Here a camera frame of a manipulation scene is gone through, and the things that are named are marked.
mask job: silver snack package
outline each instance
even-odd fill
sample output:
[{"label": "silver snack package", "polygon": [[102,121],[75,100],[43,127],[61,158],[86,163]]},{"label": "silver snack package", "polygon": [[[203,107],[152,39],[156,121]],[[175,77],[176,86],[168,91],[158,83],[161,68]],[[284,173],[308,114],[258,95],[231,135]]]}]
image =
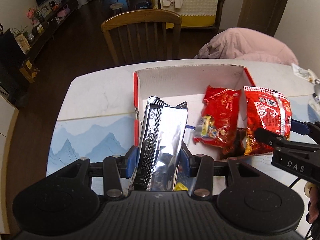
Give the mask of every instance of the silver snack package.
[{"label": "silver snack package", "polygon": [[170,107],[150,97],[145,109],[139,144],[135,190],[172,191],[180,148],[188,119],[187,103]]}]

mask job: pink cloth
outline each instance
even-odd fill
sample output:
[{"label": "pink cloth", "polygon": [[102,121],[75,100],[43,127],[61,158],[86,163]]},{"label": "pink cloth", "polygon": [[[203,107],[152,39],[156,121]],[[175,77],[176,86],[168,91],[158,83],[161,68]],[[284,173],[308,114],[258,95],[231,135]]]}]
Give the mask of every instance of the pink cloth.
[{"label": "pink cloth", "polygon": [[277,39],[255,30],[230,28],[214,36],[195,58],[225,58],[299,65],[294,53]]}]

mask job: dark wooden floor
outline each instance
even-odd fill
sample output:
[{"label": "dark wooden floor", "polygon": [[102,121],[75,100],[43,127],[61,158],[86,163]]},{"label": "dark wooden floor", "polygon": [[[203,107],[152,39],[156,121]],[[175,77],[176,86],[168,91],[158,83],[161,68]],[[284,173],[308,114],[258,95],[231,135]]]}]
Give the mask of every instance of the dark wooden floor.
[{"label": "dark wooden floor", "polygon": [[[9,152],[6,197],[11,234],[6,239],[19,232],[12,215],[14,197],[46,175],[53,128],[70,83],[77,76],[113,67],[100,30],[110,14],[97,0],[82,6],[35,61],[40,73],[29,88],[27,106],[19,112]],[[193,58],[211,38],[210,30],[182,30],[179,58]]]}]

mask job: red snack package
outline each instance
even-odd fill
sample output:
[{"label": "red snack package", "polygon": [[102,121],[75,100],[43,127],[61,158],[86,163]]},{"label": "red snack package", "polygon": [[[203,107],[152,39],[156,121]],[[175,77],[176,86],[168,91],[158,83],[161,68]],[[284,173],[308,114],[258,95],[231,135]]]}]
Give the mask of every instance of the red snack package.
[{"label": "red snack package", "polygon": [[193,140],[225,147],[236,137],[241,90],[207,87]]},{"label": "red snack package", "polygon": [[247,136],[245,155],[263,154],[273,148],[257,142],[254,131],[261,127],[289,139],[291,128],[290,102],[280,92],[269,88],[244,87],[247,97]]}]

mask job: chair backrest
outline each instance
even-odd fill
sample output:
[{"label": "chair backrest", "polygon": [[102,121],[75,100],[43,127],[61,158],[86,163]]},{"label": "chair backrest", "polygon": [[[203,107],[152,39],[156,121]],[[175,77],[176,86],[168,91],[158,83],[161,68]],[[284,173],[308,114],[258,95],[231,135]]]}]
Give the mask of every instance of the chair backrest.
[{"label": "chair backrest", "polygon": [[[159,48],[159,38],[158,38],[158,27],[157,23],[162,24],[163,30],[163,58],[167,59],[167,31],[166,31],[166,23],[173,23],[173,39],[172,39],[172,59],[178,58],[179,53],[179,38],[180,38],[180,30],[181,30],[181,16],[175,12],[161,10],[161,9],[141,9],[135,11],[128,11],[118,15],[115,15],[105,22],[101,24],[101,30],[106,39],[109,51],[111,53],[112,59],[115,65],[119,65],[118,55],[116,53],[116,49],[114,43],[112,41],[110,30],[117,28],[118,30],[118,38],[120,41],[120,47],[122,56],[124,58],[124,62],[128,64],[128,57],[125,53],[125,43],[122,38],[120,28],[122,26],[126,26],[127,39],[131,54],[131,59],[133,63],[143,62],[142,52],[141,52],[141,33],[138,24],[144,23],[145,29],[145,38],[146,38],[146,48],[147,48],[147,61],[150,61],[150,49],[153,46],[150,46],[150,37],[148,30],[148,23],[154,23],[154,42],[155,42],[155,55],[157,57],[158,48]],[[132,35],[130,29],[128,27],[129,24],[135,24],[135,32],[136,32],[136,41],[139,50],[139,57],[134,54],[134,46],[132,43]]]}]

